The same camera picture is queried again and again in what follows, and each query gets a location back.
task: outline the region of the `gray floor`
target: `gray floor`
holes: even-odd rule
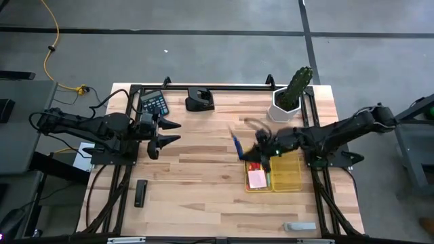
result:
[[[47,0],[61,27],[163,30],[302,31],[297,0]],[[434,33],[430,0],[305,0],[311,31]],[[11,0],[0,25],[53,27],[36,0]],[[0,69],[29,70],[46,79],[42,62],[54,34],[0,33]],[[321,84],[331,85],[340,118],[382,102],[394,113],[433,93],[434,39],[313,38]],[[272,73],[287,83],[309,65],[304,37],[197,35],[61,35],[49,70],[67,85],[86,84],[105,97],[113,82],[263,83]],[[73,94],[56,94],[72,101]],[[93,95],[76,105],[54,103],[89,115]],[[79,140],[64,136],[70,144]],[[63,148],[42,138],[43,153]],[[434,199],[395,193],[409,186],[394,134],[366,135],[349,144],[363,154],[354,167],[366,233],[373,237],[430,243],[418,225],[434,217]]]

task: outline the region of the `blue marker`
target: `blue marker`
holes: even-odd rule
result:
[[[238,159],[241,159],[241,157],[243,156],[243,148],[241,147],[241,143],[239,143],[239,140],[234,135],[232,129],[229,126],[228,126],[228,129],[229,129],[229,132],[231,133],[233,143],[235,144],[235,148],[237,149]]]

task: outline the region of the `yellow container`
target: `yellow container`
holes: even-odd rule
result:
[[[245,191],[247,192],[292,192],[302,189],[300,159],[297,151],[287,152],[282,157],[270,158],[269,187],[249,188],[249,164],[249,162],[244,163]]]

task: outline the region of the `wooden table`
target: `wooden table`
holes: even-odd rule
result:
[[[115,83],[112,92],[120,88],[128,91],[130,85]],[[317,85],[313,89],[321,125],[337,121],[332,88]],[[227,125],[235,129],[243,147],[249,148],[254,142],[254,131],[244,125],[245,117],[266,121],[275,131],[284,126],[301,127],[300,112],[288,124],[271,123],[266,119],[271,102],[269,91],[213,91],[216,109],[200,113],[186,111],[184,100],[187,91],[163,93],[170,108],[167,119],[180,123],[182,127],[162,131],[161,134],[178,134],[182,137],[161,150],[156,161],[149,159],[146,154],[147,142],[140,145],[138,162],[130,180],[122,235],[321,236],[310,170],[302,164],[303,189],[300,192],[246,193],[243,163],[237,159],[227,129]],[[110,100],[107,113],[124,113],[126,102],[124,94],[117,94]],[[92,171],[88,189],[98,168]],[[90,202],[90,221],[106,203],[113,168],[107,166],[96,181]],[[345,171],[336,168],[330,168],[330,175],[337,206],[355,229],[363,232],[352,179]],[[134,207],[137,179],[149,181],[144,208]],[[85,204],[77,230],[85,227]],[[324,206],[331,230],[330,212],[325,203]],[[117,205],[114,207],[110,230],[113,229],[116,213]],[[284,222],[316,222],[317,230],[285,232],[282,226]]]

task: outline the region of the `card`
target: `card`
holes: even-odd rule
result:
[[[267,187],[267,180],[265,179],[265,172],[263,170],[248,171],[250,188]]]

